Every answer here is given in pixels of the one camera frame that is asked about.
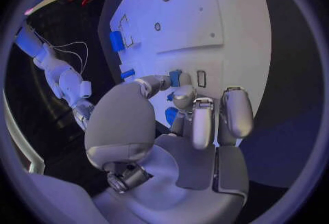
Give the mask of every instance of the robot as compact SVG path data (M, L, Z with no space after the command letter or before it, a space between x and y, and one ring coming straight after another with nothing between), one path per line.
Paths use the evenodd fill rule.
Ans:
M77 124L85 131L90 163L107 172L109 186L116 194L127 193L123 200L131 199L129 194L143 186L147 188L148 182L157 178L148 172L148 166L152 159L163 163L160 157L165 150L179 168L177 187L193 196L196 191L197 196L202 192L209 194L214 201L220 199L216 194L232 194L235 200L230 203L240 208L244 205L248 176L243 155L235 147L236 140L247 137L253 129L252 108L244 88L226 88L216 117L216 99L198 95L189 74L181 73L180 86L173 93L173 103L179 111L171 132L155 139L155 113L149 99L172 85L170 76L152 75L116 85L94 106L87 100L92 94L91 82L84 81L67 62L57 59L54 50L27 23L17 33L15 42L44 70L56 97L72 108ZM213 145L215 119L219 119L220 148ZM153 221L152 217L143 218Z

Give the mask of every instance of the white cable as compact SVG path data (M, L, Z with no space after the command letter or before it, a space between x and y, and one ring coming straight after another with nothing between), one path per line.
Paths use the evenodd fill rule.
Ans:
M83 71L84 71L84 69L85 69L85 67L86 67L86 65L87 65L87 61L88 61L88 46L87 46L87 44L86 44L85 42L72 42L72 43L69 43L69 44L64 44L64 45L54 46L54 45L52 45L48 40L46 40L44 37L42 37L39 33L37 33L36 31L34 31L34 32L35 32L35 34L36 34L36 35L37 35L42 41L46 42L48 45L50 45L50 46L53 47L54 49L56 49L56 50L58 50L58 51L61 51L61 52L63 52L63 53L71 53L71 54L76 55L76 56L79 58L80 63L81 63L81 71L80 71L80 74L83 73ZM86 48L86 60L85 60L84 64L82 63L82 59L81 59L80 55L78 55L78 54L75 53L74 51L60 50L60 49L58 49L58 48L66 47L66 46L70 46L70 45L73 45L73 44L76 44L76 43L82 43L82 44L85 46L85 48Z

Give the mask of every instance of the red object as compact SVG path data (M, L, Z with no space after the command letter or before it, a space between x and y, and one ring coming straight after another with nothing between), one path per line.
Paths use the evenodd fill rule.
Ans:
M83 0L81 6L85 6L90 0Z

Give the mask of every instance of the blue object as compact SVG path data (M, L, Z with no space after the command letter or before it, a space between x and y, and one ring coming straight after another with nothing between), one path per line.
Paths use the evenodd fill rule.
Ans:
M120 31L113 31L110 33L110 40L112 43L113 51L118 52L120 50L124 50L124 44Z
M168 94L167 95L167 101L172 101L172 100L174 100L174 92L172 92L171 94Z
M179 87L179 76L181 74L181 70L176 70L176 71L171 71L169 73L171 82L172 82L172 87Z
M178 109L175 107L169 107L166 109L165 114L168 124L173 125L177 113L178 113Z
M126 78L128 78L128 77L130 77L132 75L135 75L135 70L134 69L130 69L127 72L123 72L123 73L121 73L120 76L121 76L121 79L126 79Z

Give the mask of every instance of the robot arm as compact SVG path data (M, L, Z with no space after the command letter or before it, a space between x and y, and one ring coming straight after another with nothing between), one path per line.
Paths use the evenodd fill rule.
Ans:
M57 59L53 48L42 43L26 22L18 32L15 43L33 58L38 68L44 70L53 93L58 99L66 100L73 109L76 122L85 130L93 109L93 105L85 100L92 94L91 82L84 81L67 62Z

